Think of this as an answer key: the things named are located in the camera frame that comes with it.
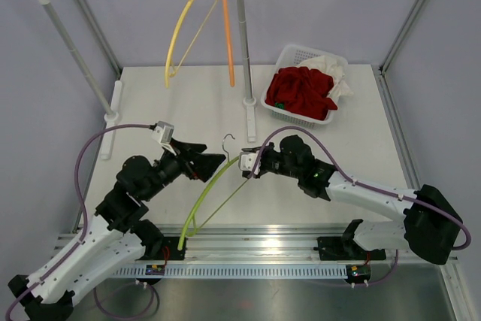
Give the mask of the yellow hanger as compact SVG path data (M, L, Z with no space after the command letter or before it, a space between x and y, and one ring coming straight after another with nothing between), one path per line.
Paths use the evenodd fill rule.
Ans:
M195 43L220 0L187 0L180 12L165 58L164 85L171 87L172 80L189 58Z

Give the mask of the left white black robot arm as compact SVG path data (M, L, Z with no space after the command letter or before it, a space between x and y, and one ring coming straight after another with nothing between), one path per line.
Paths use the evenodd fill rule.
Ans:
M9 282L28 318L67 320L88 293L124 264L162 253L164 236L145 219L146 203L181 175L208 181L225 155L206 149L172 140L154 162L144 156L128 158L82 232L44 267Z

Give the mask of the green t shirt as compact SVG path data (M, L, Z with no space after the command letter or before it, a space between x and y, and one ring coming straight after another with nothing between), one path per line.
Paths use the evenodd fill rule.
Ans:
M276 108L285 110L285 105L284 105L284 103L276 102L274 106L275 106Z

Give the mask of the white t shirt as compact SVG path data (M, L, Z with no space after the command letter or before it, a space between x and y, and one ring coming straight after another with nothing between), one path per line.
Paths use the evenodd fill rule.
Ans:
M333 87L328 92L327 96L334 102L337 102L340 97L354 95L354 92L349 88L346 82L345 64L341 62L338 57L326 55L317 56L300 62L297 67L318 70L323 74L332 77Z

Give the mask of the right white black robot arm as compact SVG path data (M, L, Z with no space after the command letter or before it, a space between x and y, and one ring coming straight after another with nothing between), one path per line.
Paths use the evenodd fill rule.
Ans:
M388 250L409 250L426 262L444 265L455 249L462 219L433 186L396 189L356 180L317 159L297 135L285 137L278 150L269 143L244 148L239 157L245 178L289 177L311 198L362 207L385 218L355 219L342 235L320 237L317 250L322 260L384 260Z

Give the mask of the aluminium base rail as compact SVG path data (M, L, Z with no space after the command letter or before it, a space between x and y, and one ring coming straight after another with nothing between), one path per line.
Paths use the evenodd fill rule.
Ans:
M350 265L427 264L409 249L397 223L364 223L363 250L343 225L208 226L182 239L178 226L141 222L108 231L102 222L85 239L66 235L58 254L76 249L51 279L67 289L95 286L110 277L201 279L345 279Z

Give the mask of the orange hanger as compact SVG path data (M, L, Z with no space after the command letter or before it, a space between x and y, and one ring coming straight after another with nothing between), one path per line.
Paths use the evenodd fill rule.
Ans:
M233 46L231 40L231 27L228 11L228 0L222 0L222 12L223 21L225 27L225 43L226 43L226 53L228 59L228 75L230 87L235 86L235 75L234 75L234 56L233 56Z

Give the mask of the white plastic basket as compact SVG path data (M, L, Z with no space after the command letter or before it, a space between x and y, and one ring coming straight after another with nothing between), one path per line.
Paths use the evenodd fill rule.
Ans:
M282 52L280 53L277 59L277 62L275 63L274 70L272 71L272 77L274 77L274 75L281 68L297 67L297 65L300 62L306 59L310 59L310 58L314 58L322 55L338 57L340 61L345 64L346 71L347 71L348 62L342 56L338 56L333 53L329 53L329 52L325 52L322 50L317 50L317 49L313 49L305 46L288 44L283 48ZM271 81L268 82L268 84L265 86L263 90L261 103L264 108L268 109L271 112L271 115L273 117L279 120L282 120L288 123L293 123L297 126L303 126L309 129L312 129L316 126L327 125L334 119L334 111L328 111L324 120L317 120L314 118L305 117L303 115L294 114L287 110L276 108L275 106L270 106L269 104L267 104L267 101L266 101L267 93L270 85L271 85Z

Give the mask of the red t shirt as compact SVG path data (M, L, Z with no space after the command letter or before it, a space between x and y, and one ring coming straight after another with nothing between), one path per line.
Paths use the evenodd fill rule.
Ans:
M285 110L305 117L324 120L337 105L327 96L333 87L332 77L305 67L281 68L272 78L267 104L284 103Z

